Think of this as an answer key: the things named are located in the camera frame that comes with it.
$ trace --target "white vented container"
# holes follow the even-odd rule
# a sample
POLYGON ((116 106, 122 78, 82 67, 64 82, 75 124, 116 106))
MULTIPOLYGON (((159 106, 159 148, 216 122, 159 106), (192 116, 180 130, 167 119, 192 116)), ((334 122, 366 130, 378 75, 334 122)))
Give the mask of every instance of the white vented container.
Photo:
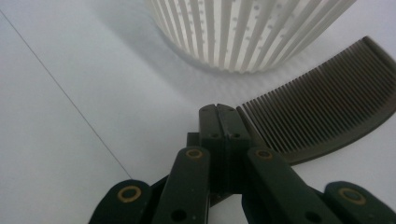
POLYGON ((163 33, 220 70, 256 72, 315 40, 355 0, 146 0, 163 33))

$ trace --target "gray comb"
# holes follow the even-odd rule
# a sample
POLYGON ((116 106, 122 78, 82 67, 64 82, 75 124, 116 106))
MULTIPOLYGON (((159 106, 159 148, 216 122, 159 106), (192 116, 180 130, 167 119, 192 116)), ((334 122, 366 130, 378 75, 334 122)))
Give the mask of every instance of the gray comb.
POLYGON ((395 110, 396 63, 367 36, 238 108, 251 121, 246 124, 257 144, 274 149, 291 164, 358 140, 395 110))

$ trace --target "white table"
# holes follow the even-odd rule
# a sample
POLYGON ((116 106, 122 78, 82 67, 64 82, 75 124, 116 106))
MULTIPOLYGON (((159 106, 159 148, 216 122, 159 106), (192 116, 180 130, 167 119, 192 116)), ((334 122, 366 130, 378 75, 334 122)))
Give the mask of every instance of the white table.
MULTIPOLYGON (((167 175, 198 109, 241 105, 369 35, 396 59, 396 2, 359 0, 302 53, 263 74, 180 59, 142 0, 0 1, 0 222, 87 223, 121 180, 167 175)), ((316 189, 346 180, 396 210, 396 117, 294 166, 316 189)), ((209 223, 247 223, 240 197, 209 223)))

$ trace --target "comb teeth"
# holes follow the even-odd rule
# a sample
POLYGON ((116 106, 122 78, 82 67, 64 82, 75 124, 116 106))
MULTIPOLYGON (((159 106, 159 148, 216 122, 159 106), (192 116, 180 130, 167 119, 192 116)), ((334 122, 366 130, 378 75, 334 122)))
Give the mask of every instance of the comb teeth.
POLYGON ((393 114, 395 71, 392 59, 364 37, 243 108, 268 147, 290 163, 307 161, 357 140, 393 114))

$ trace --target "metal rivet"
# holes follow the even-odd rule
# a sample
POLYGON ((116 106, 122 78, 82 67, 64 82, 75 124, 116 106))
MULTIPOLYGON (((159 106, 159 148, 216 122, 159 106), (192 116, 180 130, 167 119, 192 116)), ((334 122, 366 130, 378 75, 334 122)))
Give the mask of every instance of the metal rivet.
POLYGON ((258 156, 259 158, 264 159, 264 160, 271 160, 273 158, 273 155, 271 152, 263 150, 263 149, 256 150, 256 156, 258 156))
POLYGON ((131 203, 136 201, 140 195, 142 195, 142 190, 138 188, 137 186, 127 186, 119 191, 117 194, 117 197, 119 198, 120 201, 123 203, 131 203), (126 197, 124 194, 125 192, 129 190, 134 190, 134 195, 132 197, 126 197))
POLYGON ((366 198, 354 189, 341 188, 338 190, 338 193, 341 195, 341 197, 350 201, 351 203, 358 205, 366 204, 366 198))
POLYGON ((201 159, 201 157, 204 156, 204 153, 202 153, 201 150, 199 149, 190 149, 186 152, 186 155, 190 158, 190 159, 194 159, 194 160, 198 160, 201 159))

